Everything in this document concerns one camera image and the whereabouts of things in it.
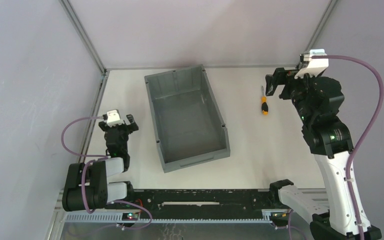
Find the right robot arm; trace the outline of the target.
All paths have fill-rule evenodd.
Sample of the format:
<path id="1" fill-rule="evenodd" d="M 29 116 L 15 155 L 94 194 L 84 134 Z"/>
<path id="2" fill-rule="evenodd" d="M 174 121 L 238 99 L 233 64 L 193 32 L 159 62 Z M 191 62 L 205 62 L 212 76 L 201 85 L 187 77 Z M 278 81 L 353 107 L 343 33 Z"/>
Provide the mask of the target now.
<path id="1" fill-rule="evenodd" d="M 338 117 L 345 99 L 341 84 L 322 74 L 297 77 L 298 72 L 276 68 L 265 77 L 265 94 L 272 96 L 282 85 L 279 97 L 295 107 L 303 138 L 323 178 L 328 207 L 318 205 L 287 179 L 270 184 L 273 200 L 302 217 L 316 240 L 379 240 L 381 230 L 369 222 L 363 208 L 355 210 L 361 206 L 358 189 L 349 189 L 355 174 L 347 162 L 354 145 L 348 127 Z"/>

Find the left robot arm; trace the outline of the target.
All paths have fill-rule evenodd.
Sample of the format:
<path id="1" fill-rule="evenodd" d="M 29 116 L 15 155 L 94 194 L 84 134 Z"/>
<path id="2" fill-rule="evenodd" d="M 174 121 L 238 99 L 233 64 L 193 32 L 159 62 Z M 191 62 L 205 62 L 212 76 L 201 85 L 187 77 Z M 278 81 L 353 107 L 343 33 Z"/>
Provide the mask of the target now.
<path id="1" fill-rule="evenodd" d="M 131 114 L 121 119 L 117 110 L 97 117 L 104 132 L 104 155 L 90 155 L 90 161 L 73 163 L 68 167 L 62 194 L 62 207 L 67 212 L 86 211 L 89 214 L 118 200 L 129 200 L 134 195 L 129 181 L 109 182 L 108 178 L 127 172 L 131 157 L 128 152 L 130 134 L 139 127 Z"/>

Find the yellow black screwdriver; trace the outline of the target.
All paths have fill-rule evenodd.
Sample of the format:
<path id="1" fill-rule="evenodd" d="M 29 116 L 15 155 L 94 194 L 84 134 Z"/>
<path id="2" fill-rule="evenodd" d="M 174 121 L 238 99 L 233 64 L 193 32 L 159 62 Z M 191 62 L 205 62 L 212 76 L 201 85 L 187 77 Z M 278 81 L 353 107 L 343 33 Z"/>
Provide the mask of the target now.
<path id="1" fill-rule="evenodd" d="M 261 112 L 264 116 L 267 116 L 269 114 L 269 107 L 268 107 L 268 104 L 267 104 L 267 96 L 266 96 L 266 93 L 265 93 L 265 89 L 263 86 L 261 86 L 261 93 L 262 93 L 262 97 L 261 97 Z"/>

